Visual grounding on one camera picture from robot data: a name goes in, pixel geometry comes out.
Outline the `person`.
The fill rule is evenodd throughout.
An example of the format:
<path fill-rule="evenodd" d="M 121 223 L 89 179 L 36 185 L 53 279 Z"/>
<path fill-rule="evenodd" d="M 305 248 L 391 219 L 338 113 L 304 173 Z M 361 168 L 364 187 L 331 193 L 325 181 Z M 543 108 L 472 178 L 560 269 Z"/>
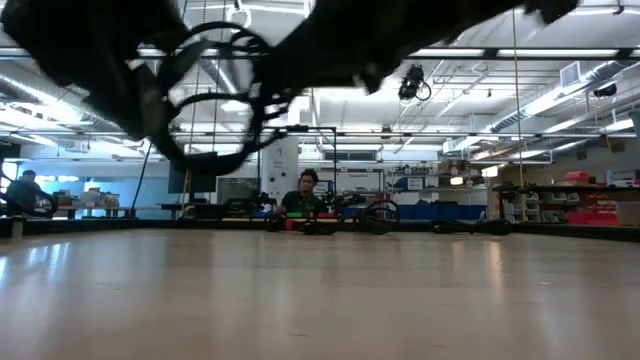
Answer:
<path fill-rule="evenodd" d="M 319 181 L 313 169 L 305 169 L 298 181 L 298 189 L 289 191 L 282 199 L 277 212 L 281 215 L 288 213 L 303 213 L 305 215 L 325 212 L 324 202 L 314 194 L 314 188 Z"/>
<path fill-rule="evenodd" d="M 33 170 L 25 170 L 21 177 L 8 186 L 6 194 L 12 200 L 12 203 L 7 204 L 10 215 L 30 215 L 36 211 L 41 200 L 47 199 L 36 182 L 36 172 Z"/>

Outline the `long work table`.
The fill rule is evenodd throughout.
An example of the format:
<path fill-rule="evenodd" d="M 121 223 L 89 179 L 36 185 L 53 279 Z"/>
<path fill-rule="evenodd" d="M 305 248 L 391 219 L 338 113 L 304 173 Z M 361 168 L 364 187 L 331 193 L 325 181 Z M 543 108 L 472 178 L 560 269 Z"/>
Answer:
<path fill-rule="evenodd" d="M 61 190 L 56 191 L 53 197 L 58 202 L 55 219 L 135 218 L 142 211 L 160 210 L 159 206 L 121 206 L 119 194 L 96 189 L 84 191 L 79 196 L 72 195 L 69 190 Z"/>

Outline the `shelf with red bins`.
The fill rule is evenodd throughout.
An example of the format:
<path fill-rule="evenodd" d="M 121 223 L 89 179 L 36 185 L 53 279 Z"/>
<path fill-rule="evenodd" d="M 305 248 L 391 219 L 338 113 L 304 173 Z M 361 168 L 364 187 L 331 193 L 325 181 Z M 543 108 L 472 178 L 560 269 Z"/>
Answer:
<path fill-rule="evenodd" d="M 505 182 L 494 187 L 499 216 L 511 223 L 576 226 L 640 226 L 640 177 L 603 183 L 587 172 L 570 172 L 549 184 Z"/>

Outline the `white wall board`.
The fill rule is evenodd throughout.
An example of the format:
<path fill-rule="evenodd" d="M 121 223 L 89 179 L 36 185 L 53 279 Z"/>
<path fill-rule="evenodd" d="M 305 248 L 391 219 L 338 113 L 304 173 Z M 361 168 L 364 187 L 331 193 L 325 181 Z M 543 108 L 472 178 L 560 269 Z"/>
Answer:
<path fill-rule="evenodd" d="M 336 175 L 335 187 L 338 192 L 343 191 L 372 191 L 378 192 L 383 188 L 380 172 L 342 172 Z"/>

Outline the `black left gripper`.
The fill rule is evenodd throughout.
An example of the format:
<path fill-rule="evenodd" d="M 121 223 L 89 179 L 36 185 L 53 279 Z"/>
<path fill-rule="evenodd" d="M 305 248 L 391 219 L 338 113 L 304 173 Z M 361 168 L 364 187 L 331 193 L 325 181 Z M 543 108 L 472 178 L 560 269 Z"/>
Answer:
<path fill-rule="evenodd" d="M 51 81 L 87 91 L 86 106 L 134 138 L 152 133 L 160 95 L 129 62 L 140 45 L 169 53 L 188 32 L 174 0 L 6 0 L 0 25 Z"/>

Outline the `black wall monitor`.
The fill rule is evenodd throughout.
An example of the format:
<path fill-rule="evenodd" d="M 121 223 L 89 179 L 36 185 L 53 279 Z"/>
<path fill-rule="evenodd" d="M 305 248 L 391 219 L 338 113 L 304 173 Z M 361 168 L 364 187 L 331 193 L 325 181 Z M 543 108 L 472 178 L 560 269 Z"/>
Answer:
<path fill-rule="evenodd" d="M 213 158 L 216 152 L 193 154 L 196 166 L 191 169 L 189 185 L 185 185 L 187 169 L 181 167 L 177 162 L 169 162 L 168 192 L 179 194 L 184 191 L 193 193 L 215 192 L 217 177 L 214 172 Z"/>

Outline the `row of blue bins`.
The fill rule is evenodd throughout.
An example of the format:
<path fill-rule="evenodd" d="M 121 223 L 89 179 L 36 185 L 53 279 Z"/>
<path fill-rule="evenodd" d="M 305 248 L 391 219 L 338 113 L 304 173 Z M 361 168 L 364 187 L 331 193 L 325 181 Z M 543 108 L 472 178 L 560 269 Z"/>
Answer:
<path fill-rule="evenodd" d="M 486 208 L 486 205 L 427 203 L 399 205 L 398 214 L 402 220 L 432 220 L 435 218 L 478 220 Z"/>

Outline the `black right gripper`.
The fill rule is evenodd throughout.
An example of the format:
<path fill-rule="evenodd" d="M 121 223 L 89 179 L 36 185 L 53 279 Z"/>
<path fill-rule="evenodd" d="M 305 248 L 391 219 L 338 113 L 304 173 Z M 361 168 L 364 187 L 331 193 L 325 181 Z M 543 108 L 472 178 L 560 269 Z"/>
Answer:
<path fill-rule="evenodd" d="M 376 92 L 407 56 L 521 8 L 546 25 L 578 0 L 316 0 L 310 15 L 257 62 L 264 91 L 362 84 Z"/>

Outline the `white column with devices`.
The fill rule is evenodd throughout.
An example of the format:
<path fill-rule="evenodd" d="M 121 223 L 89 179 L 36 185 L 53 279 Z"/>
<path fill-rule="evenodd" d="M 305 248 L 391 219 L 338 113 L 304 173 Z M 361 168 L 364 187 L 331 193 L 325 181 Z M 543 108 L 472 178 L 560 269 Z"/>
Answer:
<path fill-rule="evenodd" d="M 263 149 L 261 155 L 261 191 L 281 202 L 298 188 L 299 139 L 285 137 Z"/>

